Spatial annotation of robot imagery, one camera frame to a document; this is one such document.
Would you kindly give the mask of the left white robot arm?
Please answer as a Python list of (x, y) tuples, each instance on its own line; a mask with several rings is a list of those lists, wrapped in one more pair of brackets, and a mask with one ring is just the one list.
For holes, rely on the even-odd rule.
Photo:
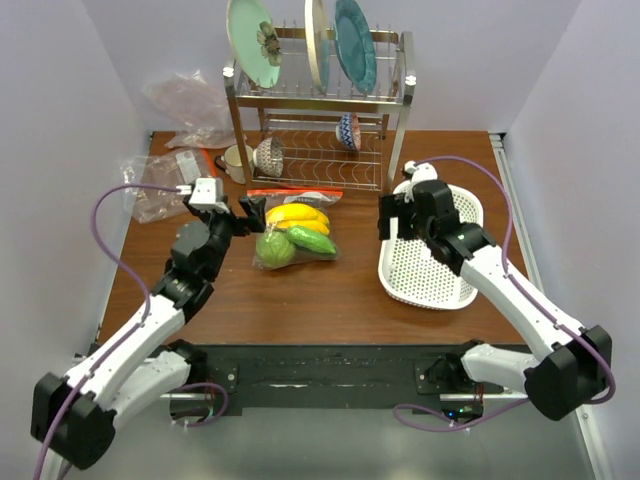
[(140, 309), (65, 375), (48, 373), (36, 383), (30, 427), (42, 445), (36, 478), (48, 452), (68, 468), (86, 470), (106, 453), (117, 430), (156, 398), (206, 387), (205, 355), (186, 342), (163, 343), (212, 295), (232, 238), (264, 232), (264, 201), (242, 197), (239, 203), (243, 217), (225, 199), (188, 200), (196, 219), (178, 230), (164, 274), (145, 290)]

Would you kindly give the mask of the yellow banana bunch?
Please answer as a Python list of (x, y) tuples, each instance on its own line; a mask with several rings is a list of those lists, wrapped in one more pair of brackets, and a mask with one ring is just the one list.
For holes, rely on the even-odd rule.
[(266, 213), (266, 222), (276, 228), (303, 226), (324, 235), (330, 233), (328, 217), (319, 209), (303, 203), (276, 206)]

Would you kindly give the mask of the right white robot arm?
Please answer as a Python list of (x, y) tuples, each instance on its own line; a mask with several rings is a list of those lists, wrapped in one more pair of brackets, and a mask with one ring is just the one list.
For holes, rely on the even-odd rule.
[(382, 240), (418, 241), (454, 275), (471, 284), (509, 321), (529, 351), (469, 341), (448, 354), (435, 374), (459, 393), (491, 383), (525, 394), (546, 418), (558, 421), (576, 408), (605, 402), (615, 392), (612, 339), (559, 309), (516, 269), (479, 224), (461, 219), (448, 184), (420, 181), (380, 197)]

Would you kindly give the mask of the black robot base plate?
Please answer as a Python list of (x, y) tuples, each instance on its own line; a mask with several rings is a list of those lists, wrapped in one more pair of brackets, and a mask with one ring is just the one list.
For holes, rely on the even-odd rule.
[(460, 417), (480, 412), (480, 387), (453, 367), (456, 345), (191, 345), (169, 349), (190, 364), (188, 383), (228, 415), (249, 408), (437, 408), (443, 395), (466, 399)]

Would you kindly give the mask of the green cabbage toy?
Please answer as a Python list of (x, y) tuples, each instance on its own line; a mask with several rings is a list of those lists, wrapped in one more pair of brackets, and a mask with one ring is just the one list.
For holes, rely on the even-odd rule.
[(269, 231), (256, 242), (256, 257), (267, 269), (287, 266), (295, 256), (296, 248), (287, 236), (279, 231)]

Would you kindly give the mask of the light green chayote squash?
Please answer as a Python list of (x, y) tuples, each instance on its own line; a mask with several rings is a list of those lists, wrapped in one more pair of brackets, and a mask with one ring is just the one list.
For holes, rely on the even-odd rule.
[(310, 252), (329, 256), (337, 254), (337, 247), (329, 236), (310, 228), (296, 225), (287, 229), (285, 235), (290, 242)]

